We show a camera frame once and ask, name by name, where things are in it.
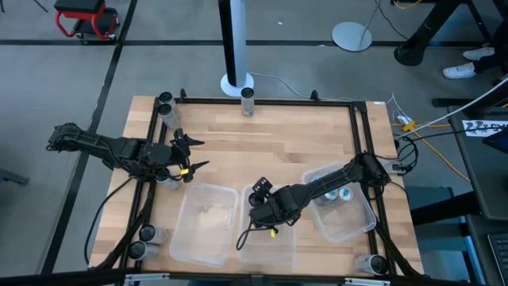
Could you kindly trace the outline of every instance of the black pants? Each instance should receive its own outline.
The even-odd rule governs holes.
[[[495,49],[495,54],[473,61],[476,73],[496,68],[508,61],[508,23],[503,22],[495,30],[494,37],[489,46]]]

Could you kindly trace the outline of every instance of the sneaker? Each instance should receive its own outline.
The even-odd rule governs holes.
[[[449,79],[468,79],[476,75],[473,63],[463,64],[457,67],[445,68],[443,75]]]
[[[468,60],[479,60],[483,58],[484,56],[492,56],[494,55],[495,51],[494,48],[491,47],[485,47],[485,48],[478,48],[476,50],[472,51],[466,51],[462,54],[466,59]]]

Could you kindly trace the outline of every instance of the plastic bin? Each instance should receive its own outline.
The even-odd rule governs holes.
[[[237,214],[235,190],[193,184],[183,197],[169,253],[179,261],[222,266],[231,249]]]
[[[241,192],[241,228],[238,236],[248,229],[250,217],[248,212],[252,206],[248,202],[248,196],[252,194],[252,185],[247,186]],[[287,224],[276,226],[279,233],[273,238],[270,231],[251,231],[248,234],[244,247],[238,253],[242,262],[260,265],[293,265],[293,257],[296,251],[294,243],[294,227]]]
[[[308,171],[303,174],[302,182],[307,184],[312,178],[321,178],[342,167],[344,163],[336,162]],[[313,199],[309,204],[317,227],[329,242],[343,242],[375,227],[374,212],[360,184],[347,184],[345,187],[352,191],[352,199],[348,202],[335,199],[331,203],[318,204]]]

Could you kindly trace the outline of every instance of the table leg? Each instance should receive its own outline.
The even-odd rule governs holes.
[[[415,226],[429,222],[437,222],[446,218],[456,218],[461,215],[477,215],[480,209],[473,191],[419,207],[411,211]]]
[[[29,183],[28,178],[25,178],[24,176],[19,176],[19,175],[14,174],[13,172],[1,170],[1,169],[0,169],[0,180],[11,181],[11,182],[18,183],[21,185],[26,185]]]
[[[404,44],[394,51],[395,59],[406,66],[416,66],[423,60],[423,54],[430,40],[459,6],[461,0],[446,0],[436,3],[420,28]]]

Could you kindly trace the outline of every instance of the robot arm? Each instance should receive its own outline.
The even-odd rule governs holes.
[[[205,144],[177,129],[172,146],[150,143],[144,139],[111,138],[81,130],[75,123],[55,127],[49,138],[48,151],[82,151],[102,159],[110,169],[123,168],[129,176],[145,182],[152,181],[156,175],[168,174],[167,167],[179,165],[188,172],[182,175],[185,183],[192,181],[197,168],[208,162],[190,164],[190,146]]]
[[[270,193],[271,184],[261,178],[254,185],[248,200],[253,206],[249,215],[254,227],[273,228],[287,223],[293,226],[300,218],[302,209],[310,200],[349,183],[361,182],[372,187],[383,187],[390,177],[376,157],[369,153],[355,156],[342,169],[332,172],[308,184],[294,184]]]

